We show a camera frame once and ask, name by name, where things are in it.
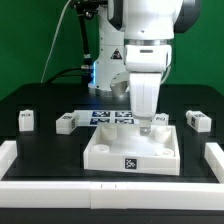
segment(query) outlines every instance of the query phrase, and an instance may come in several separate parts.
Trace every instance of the cable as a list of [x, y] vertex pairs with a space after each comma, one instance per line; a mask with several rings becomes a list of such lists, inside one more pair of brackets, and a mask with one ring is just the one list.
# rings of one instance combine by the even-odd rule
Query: cable
[[169, 75], [170, 75], [170, 71], [171, 71], [171, 66], [168, 67], [166, 75], [164, 76], [164, 78], [161, 81], [161, 85], [164, 84], [166, 82], [166, 80], [168, 79]]
[[56, 75], [54, 75], [53, 77], [51, 77], [50, 79], [48, 79], [46, 81], [46, 83], [52, 83], [55, 79], [60, 78], [60, 77], [67, 77], [67, 76], [75, 76], [75, 75], [64, 75], [65, 73], [71, 72], [71, 71], [81, 71], [81, 67], [73, 67], [73, 68], [68, 68], [65, 70], [62, 70], [60, 72], [58, 72]]
[[63, 10], [62, 10], [62, 13], [61, 13], [61, 16], [60, 16], [60, 19], [58, 21], [58, 25], [57, 25], [57, 28], [56, 28], [56, 31], [55, 31], [55, 35], [54, 35], [54, 39], [53, 39], [53, 42], [52, 42], [52, 45], [51, 45], [51, 50], [50, 50], [50, 53], [48, 55], [48, 58], [47, 58], [47, 62], [45, 64], [45, 67], [44, 67], [44, 72], [43, 72], [43, 75], [42, 75], [42, 78], [41, 78], [41, 83], [44, 82], [44, 77], [45, 77], [45, 74], [46, 74], [46, 71], [47, 71], [47, 67], [48, 67], [48, 64], [49, 64], [49, 61], [50, 61], [50, 58], [51, 58], [51, 55], [53, 53], [53, 50], [54, 50], [54, 46], [55, 46], [55, 42], [56, 42], [56, 39], [57, 39], [57, 36], [58, 36], [58, 32], [59, 32], [59, 29], [61, 27], [61, 23], [62, 23], [62, 20], [64, 18], [64, 15], [65, 15], [65, 12], [66, 12], [66, 9], [68, 7], [68, 5], [70, 4], [71, 0], [69, 0]]

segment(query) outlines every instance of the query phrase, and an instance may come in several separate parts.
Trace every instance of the black cable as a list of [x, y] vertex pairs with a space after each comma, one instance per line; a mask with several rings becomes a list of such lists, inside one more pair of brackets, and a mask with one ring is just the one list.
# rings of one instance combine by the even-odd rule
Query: black cable
[[58, 72], [56, 75], [54, 75], [53, 77], [48, 79], [46, 81], [46, 83], [52, 83], [55, 79], [63, 77], [63, 76], [66, 77], [64, 74], [67, 73], [67, 72], [78, 71], [78, 70], [81, 71], [81, 67], [73, 67], [73, 68], [68, 68], [68, 69], [62, 70], [61, 72]]
[[79, 16], [79, 24], [81, 29], [81, 35], [82, 35], [82, 42], [83, 42], [83, 52], [84, 52], [84, 64], [85, 65], [91, 65], [92, 64], [92, 58], [89, 50], [89, 42], [87, 37], [87, 31], [86, 31], [86, 24], [84, 16]]

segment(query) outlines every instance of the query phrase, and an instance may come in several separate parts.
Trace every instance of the green wall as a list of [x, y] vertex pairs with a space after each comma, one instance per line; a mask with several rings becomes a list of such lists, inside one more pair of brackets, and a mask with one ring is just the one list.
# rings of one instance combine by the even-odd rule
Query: green wall
[[[26, 83], [41, 80], [61, 11], [67, 0], [1, 0], [0, 99]], [[202, 0], [200, 20], [186, 34], [176, 35], [173, 69], [168, 83], [204, 84], [224, 95], [223, 0]], [[97, 58], [97, 20], [87, 23], [90, 48]], [[46, 78], [82, 63], [76, 13], [68, 9]]]

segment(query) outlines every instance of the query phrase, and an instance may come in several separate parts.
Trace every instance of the qr code label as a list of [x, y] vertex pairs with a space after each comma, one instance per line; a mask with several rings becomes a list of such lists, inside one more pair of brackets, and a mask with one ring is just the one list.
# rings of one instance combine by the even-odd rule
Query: qr code label
[[137, 170], [137, 159], [125, 158], [125, 169], [126, 170]]
[[129, 111], [127, 112], [117, 111], [115, 112], [115, 117], [132, 117], [132, 113]]
[[99, 123], [110, 123], [110, 119], [93, 118], [90, 120], [90, 125], [98, 125]]
[[110, 111], [93, 111], [92, 117], [110, 117]]
[[117, 124], [134, 124], [134, 119], [115, 119]]

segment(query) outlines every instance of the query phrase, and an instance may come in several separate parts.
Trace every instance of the white box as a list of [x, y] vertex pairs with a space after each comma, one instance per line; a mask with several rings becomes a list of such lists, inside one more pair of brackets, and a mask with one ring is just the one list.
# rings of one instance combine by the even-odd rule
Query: white box
[[190, 125], [197, 132], [210, 132], [212, 119], [201, 111], [187, 111], [187, 124]]
[[174, 126], [170, 137], [155, 135], [161, 126], [152, 126], [149, 136], [140, 135], [139, 125], [100, 124], [84, 151], [84, 168], [91, 170], [179, 175], [180, 155]]
[[33, 110], [24, 110], [19, 113], [19, 131], [34, 130]]
[[56, 121], [57, 134], [70, 135], [78, 126], [78, 113], [65, 113]]

